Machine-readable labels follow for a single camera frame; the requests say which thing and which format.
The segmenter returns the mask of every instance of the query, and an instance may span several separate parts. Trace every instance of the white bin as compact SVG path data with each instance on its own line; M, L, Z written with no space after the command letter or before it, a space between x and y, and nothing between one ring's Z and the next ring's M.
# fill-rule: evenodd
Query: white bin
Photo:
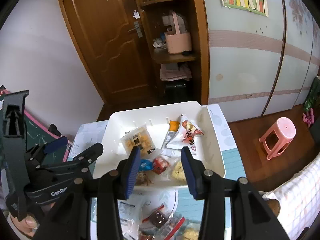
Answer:
M161 149L169 129L169 121L180 121L181 114L187 116L191 121L196 121L200 130L204 133L202 136L195 137L198 156L194 156L194 158L201 160L207 169L213 170L221 177L224 177L226 170L208 108L207 106L199 105L196 101L153 106L112 114L102 139L103 153L96 161L93 177L100 178L103 174L115 169L120 160L128 157L120 142L120 138L125 135L125 132L146 124L152 141L157 148ZM153 190L155 188L174 189L188 187L177 180L168 180L162 176L156 176L155 178L154 184L135 186L134 188L136 190Z

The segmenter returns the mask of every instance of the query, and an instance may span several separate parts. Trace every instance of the pink toy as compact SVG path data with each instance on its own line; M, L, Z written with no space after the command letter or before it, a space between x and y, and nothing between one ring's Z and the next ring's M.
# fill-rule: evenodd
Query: pink toy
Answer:
M266 138L274 132L278 137L278 141L276 145L270 150L267 143ZM262 142L263 147L267 152L267 159L270 160L275 156L279 156L284 152L284 150L288 147L290 142L293 140L296 135L296 128L293 122L287 117L280 117L269 129L266 133L259 139Z
M302 115L302 120L306 122L308 124L308 127L310 128L310 126L315 122L315 117L313 115L312 108L310 108L310 112L307 112L307 115L306 114Z

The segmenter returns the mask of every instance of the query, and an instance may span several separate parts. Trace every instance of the sliding wardrobe door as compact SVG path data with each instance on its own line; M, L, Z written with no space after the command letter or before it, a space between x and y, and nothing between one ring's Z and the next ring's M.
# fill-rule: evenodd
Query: sliding wardrobe door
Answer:
M308 69L308 73L306 75L306 79L303 83L301 88L300 94L297 98L297 101L294 105L303 104L304 100L306 99L309 89L311 87L313 79L317 76L319 65L320 65L320 30L319 26L317 25L316 21L313 20L313 44L312 44L312 53L311 53L311 60Z
M210 43L209 104L228 122L260 116L278 70L284 16L281 0L267 0L269 17L204 0Z
M275 90L264 114L293 107L308 72L312 40L312 16L301 0L285 0L287 36L284 58Z

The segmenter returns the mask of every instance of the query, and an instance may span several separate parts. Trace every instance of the basket handle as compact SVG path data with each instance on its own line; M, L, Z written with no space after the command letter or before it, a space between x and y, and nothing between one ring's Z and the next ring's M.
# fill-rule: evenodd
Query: basket handle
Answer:
M176 29L176 34L180 34L179 24L178 24L178 18L176 15L176 12L172 11L172 17L174 22L174 28Z

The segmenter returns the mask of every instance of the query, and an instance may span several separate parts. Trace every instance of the blue candy wrapper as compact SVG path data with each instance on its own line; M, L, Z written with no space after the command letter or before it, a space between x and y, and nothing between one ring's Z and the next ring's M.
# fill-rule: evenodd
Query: blue candy wrapper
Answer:
M139 171L151 171L152 169L153 169L153 165L151 161L141 159Z

